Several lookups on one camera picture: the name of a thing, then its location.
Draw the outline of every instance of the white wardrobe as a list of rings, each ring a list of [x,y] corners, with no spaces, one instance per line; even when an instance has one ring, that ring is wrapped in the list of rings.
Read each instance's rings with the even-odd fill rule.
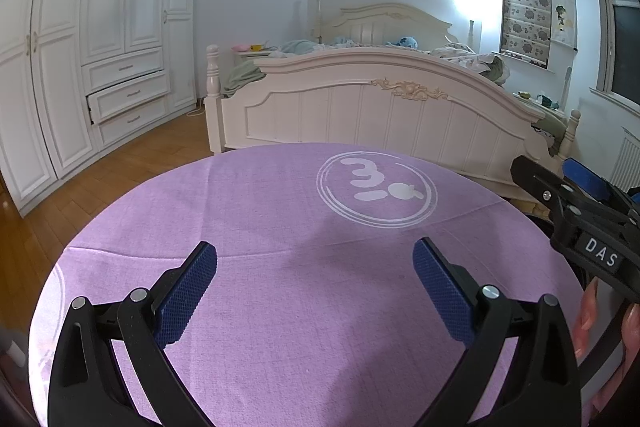
[[[193,0],[0,0],[0,171],[22,215],[195,101]]]

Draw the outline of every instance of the screw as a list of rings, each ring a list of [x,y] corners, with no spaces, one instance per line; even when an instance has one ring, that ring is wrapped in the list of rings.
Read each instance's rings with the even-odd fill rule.
[[[500,296],[500,290],[491,285],[483,286],[482,295],[484,295],[488,299],[497,299]]]
[[[558,305],[558,299],[556,298],[555,295],[551,295],[549,293],[545,294],[545,296],[543,297],[543,300],[546,302],[546,304],[548,304],[549,306],[557,306]]]
[[[144,288],[136,288],[131,292],[130,297],[133,302],[140,302],[146,299],[146,290]]]
[[[71,307],[75,310],[79,310],[80,308],[82,308],[82,306],[84,306],[86,304],[86,299],[84,297],[76,297],[75,299],[73,299],[73,301],[71,302]]]

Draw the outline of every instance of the finger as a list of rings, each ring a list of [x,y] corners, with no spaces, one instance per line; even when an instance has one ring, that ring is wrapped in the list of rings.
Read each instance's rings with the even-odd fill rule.
[[[622,320],[622,342],[625,344],[624,374],[631,367],[640,351],[640,305],[629,306]]]
[[[640,306],[629,306],[622,320],[622,341],[625,345],[625,360],[605,384],[602,390],[593,398],[593,404],[601,411],[617,391],[623,378],[629,371],[631,364],[640,351]]]
[[[589,331],[594,325],[598,316],[598,302],[596,293],[598,291],[598,279],[593,279],[582,294],[580,301],[580,327]]]
[[[598,289],[598,279],[594,279],[587,286],[580,300],[580,314],[575,321],[572,330],[572,341],[574,343],[575,357],[579,359],[589,346],[589,329],[593,326],[598,315],[596,302],[596,292]]]

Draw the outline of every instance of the blue gripper pad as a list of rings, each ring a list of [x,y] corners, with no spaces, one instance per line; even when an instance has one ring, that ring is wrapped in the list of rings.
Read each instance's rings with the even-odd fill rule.
[[[602,178],[591,172],[587,167],[569,158],[562,164],[562,174],[578,187],[584,190],[596,201],[608,201],[610,194],[607,184]]]
[[[414,246],[414,269],[451,338],[469,349],[476,337],[473,306],[425,241],[420,240]]]
[[[213,280],[217,267],[216,249],[207,245],[200,250],[158,306],[154,338],[160,349],[180,340],[191,315]]]

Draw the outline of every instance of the round table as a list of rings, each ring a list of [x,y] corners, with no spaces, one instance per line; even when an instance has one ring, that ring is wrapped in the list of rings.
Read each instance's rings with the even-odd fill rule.
[[[30,384],[46,425],[57,337],[70,302],[117,301],[179,266],[199,241],[218,272],[165,353],[218,427],[411,427],[463,346],[415,275],[429,236],[478,283],[567,320],[581,289],[526,216],[433,164],[341,144],[253,147],[153,178],[96,217],[65,249],[31,324]],[[139,412],[156,419],[126,356]],[[501,359],[477,414],[495,399]]]

